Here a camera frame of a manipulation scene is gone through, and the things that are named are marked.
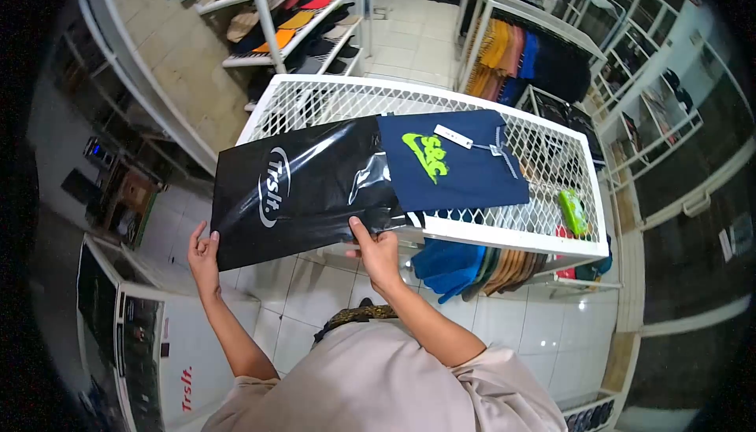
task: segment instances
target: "navy blue t-shirt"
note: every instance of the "navy blue t-shirt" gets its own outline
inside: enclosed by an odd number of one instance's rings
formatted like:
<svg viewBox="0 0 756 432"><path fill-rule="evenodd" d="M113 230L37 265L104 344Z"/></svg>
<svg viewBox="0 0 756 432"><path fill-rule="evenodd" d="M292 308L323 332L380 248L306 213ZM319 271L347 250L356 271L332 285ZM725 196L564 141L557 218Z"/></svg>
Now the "navy blue t-shirt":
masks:
<svg viewBox="0 0 756 432"><path fill-rule="evenodd" d="M377 120L392 187L405 211L493 208L530 201L528 182L508 149L503 148L503 156L494 156L487 149L467 149L434 133L435 126L442 125L477 145L494 145L496 128L504 125L498 112L387 115ZM501 140L506 140L504 133Z"/></svg>

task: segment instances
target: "person's left hand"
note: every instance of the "person's left hand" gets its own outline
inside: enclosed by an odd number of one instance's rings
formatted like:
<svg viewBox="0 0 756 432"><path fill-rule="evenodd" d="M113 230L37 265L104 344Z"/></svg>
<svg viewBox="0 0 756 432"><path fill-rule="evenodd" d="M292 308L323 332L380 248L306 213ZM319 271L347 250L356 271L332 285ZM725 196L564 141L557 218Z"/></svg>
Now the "person's left hand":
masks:
<svg viewBox="0 0 756 432"><path fill-rule="evenodd" d="M189 237L189 253L187 254L191 274L194 276L196 288L203 300L221 295L218 262L215 258L218 253L221 234L215 231L210 234L210 238L199 240L206 226L207 222L203 220L194 229Z"/></svg>

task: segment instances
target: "hand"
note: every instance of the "hand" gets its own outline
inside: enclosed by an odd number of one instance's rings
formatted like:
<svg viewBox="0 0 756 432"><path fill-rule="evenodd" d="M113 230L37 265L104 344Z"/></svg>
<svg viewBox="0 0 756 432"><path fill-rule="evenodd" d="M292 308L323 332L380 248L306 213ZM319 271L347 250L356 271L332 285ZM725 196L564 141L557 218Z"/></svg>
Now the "hand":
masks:
<svg viewBox="0 0 756 432"><path fill-rule="evenodd" d="M347 250L346 256L362 257L371 284L385 298L388 290L405 286L399 275L399 240L393 232L383 232L373 240L357 217L349 218L349 226L360 245L359 250Z"/></svg>
<svg viewBox="0 0 756 432"><path fill-rule="evenodd" d="M194 229L189 237L189 253L187 254L191 274L194 276L196 289L200 292L202 300L221 296L218 262L215 259L221 234L215 231L210 234L210 238L199 240L206 226L207 222L203 220Z"/></svg>

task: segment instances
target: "white wire mesh display table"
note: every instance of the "white wire mesh display table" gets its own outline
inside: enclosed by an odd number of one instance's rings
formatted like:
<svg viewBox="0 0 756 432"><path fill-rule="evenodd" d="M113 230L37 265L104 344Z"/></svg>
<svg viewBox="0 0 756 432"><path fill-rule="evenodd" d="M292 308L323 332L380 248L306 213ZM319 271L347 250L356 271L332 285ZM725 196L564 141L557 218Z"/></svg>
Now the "white wire mesh display table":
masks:
<svg viewBox="0 0 756 432"><path fill-rule="evenodd" d="M355 117L492 109L506 123L506 146L519 159L530 202L501 208L436 210L426 228L398 230L422 243L439 238L474 245L562 255L543 267L553 272L609 255L596 172L585 135L524 111L445 89L368 78L278 74L260 98L237 145L271 135ZM577 191L589 231L581 239L556 235L562 226L557 195Z"/></svg>

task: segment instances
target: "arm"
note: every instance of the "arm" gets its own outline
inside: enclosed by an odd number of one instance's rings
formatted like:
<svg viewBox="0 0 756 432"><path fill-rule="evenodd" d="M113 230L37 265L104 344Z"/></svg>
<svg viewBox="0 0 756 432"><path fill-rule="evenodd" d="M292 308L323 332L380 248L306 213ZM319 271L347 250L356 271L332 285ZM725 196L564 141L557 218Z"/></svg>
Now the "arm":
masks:
<svg viewBox="0 0 756 432"><path fill-rule="evenodd" d="M485 344L472 332L444 317L404 283L399 275L396 234L383 232L374 241L360 219L352 217L349 225L360 250L347 255L362 256L373 289L391 304L423 348L449 367L461 365L485 350Z"/></svg>
<svg viewBox="0 0 756 432"><path fill-rule="evenodd" d="M259 380L278 378L271 361L244 330L221 298L218 263L220 234L198 240L207 222L203 221L189 238L189 266L194 276L207 319L218 337L233 376L250 376Z"/></svg>

